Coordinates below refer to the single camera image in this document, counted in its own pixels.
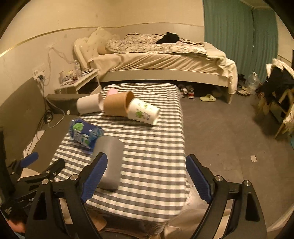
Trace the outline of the white paper on sofa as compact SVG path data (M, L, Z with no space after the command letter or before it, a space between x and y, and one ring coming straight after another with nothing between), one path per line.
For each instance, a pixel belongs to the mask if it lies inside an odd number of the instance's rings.
M45 130L38 131L31 142L28 144L28 146L23 150L23 157L26 157L30 155L33 152L33 149L35 148L36 144L39 142L41 137L43 136Z

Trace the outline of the bed with beige sheet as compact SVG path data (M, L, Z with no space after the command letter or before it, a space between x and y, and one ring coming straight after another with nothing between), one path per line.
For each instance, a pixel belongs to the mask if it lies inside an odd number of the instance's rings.
M203 42L207 55L178 53L115 53L99 55L89 68L103 82L123 80L177 80L223 86L229 100L236 93L237 67L225 52Z

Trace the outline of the pink box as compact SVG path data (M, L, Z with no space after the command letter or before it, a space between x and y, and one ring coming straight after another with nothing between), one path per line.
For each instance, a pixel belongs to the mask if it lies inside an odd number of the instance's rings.
M107 91L107 96L110 96L110 95L114 95L114 94L117 94L118 93L118 90L115 89L115 88L110 88L108 91Z

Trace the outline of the wall power socket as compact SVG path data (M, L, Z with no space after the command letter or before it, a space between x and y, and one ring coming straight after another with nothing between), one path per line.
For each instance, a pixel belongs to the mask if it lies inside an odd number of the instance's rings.
M45 64L40 64L32 69L32 76L34 80L42 80L45 78Z

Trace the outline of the brown paper cup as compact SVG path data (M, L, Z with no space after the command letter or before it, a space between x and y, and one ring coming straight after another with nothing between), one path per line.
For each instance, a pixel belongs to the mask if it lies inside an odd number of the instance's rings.
M127 117L130 102L135 98L131 91L108 95L104 100L104 112L106 115Z

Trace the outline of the grey cup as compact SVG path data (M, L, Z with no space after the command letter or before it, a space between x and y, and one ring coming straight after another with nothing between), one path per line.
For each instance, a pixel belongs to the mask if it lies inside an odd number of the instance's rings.
M97 187L104 190L116 190L121 179L124 144L116 137L104 135L96 141L92 160L100 152L105 153L108 162L106 171Z

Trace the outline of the blue labelled plastic bottle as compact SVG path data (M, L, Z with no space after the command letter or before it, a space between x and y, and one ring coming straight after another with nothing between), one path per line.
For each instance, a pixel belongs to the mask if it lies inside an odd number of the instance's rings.
M93 125L81 118L76 118L70 122L69 135L73 140L93 151L97 139L104 135L104 131L100 126Z

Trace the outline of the yellow slipper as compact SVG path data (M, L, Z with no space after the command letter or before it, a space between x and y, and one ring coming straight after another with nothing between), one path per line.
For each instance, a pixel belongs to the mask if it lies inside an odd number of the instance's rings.
M207 101L207 102L214 102L216 101L216 98L213 96L213 95L206 95L206 96L203 96L203 97L200 97L199 98L201 101Z

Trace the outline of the white printed paper cup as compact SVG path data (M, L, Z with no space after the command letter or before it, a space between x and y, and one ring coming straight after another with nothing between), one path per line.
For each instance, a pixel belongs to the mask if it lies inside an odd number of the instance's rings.
M160 109L138 98L133 98L128 106L127 117L146 124L156 125Z

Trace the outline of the black garment on bed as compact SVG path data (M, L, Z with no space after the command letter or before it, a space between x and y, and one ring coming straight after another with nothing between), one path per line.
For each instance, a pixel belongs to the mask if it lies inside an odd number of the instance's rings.
M165 44L165 43L176 43L180 38L177 34L167 32L156 44Z

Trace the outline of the pair of sneakers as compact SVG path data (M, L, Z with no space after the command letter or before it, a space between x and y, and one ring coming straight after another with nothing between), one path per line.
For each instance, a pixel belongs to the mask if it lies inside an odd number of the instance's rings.
M182 98L187 97L188 99L194 99L194 88L193 85L179 84L178 89Z

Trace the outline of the large water jug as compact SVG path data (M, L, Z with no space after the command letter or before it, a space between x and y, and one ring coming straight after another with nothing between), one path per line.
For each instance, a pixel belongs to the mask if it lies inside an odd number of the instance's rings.
M252 72L252 74L245 81L245 88L250 94L255 95L256 89L259 87L259 84L260 84L260 80L258 78L257 73Z

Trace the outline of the checkered table cloth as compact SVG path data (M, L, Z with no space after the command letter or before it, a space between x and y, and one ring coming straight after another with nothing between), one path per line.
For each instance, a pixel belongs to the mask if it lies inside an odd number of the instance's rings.
M113 88L131 91L158 107L159 119L153 126L104 113L83 117L124 144L118 188L97 189L86 206L104 216L138 221L149 235L158 235L180 213L189 194L179 91L169 83L122 83Z

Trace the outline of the wooden chair with clothes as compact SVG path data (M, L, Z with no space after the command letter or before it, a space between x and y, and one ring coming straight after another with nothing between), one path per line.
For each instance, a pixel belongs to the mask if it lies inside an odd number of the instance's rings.
M267 79L257 89L260 96L258 113L267 115L273 106L281 111L281 125L275 136L280 133L293 134L293 68L285 62L273 58L266 65Z

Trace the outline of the grey sofa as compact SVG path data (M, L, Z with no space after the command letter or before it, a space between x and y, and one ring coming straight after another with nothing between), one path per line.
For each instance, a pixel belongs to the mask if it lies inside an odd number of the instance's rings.
M33 149L39 158L29 168L41 172L49 165L69 130L70 121L78 115L63 115L56 109L53 121L48 126L42 119L44 113L43 96L37 82L32 78L18 87L1 105L1 143L5 146L7 163L21 159L23 150L32 141L36 132L44 130Z

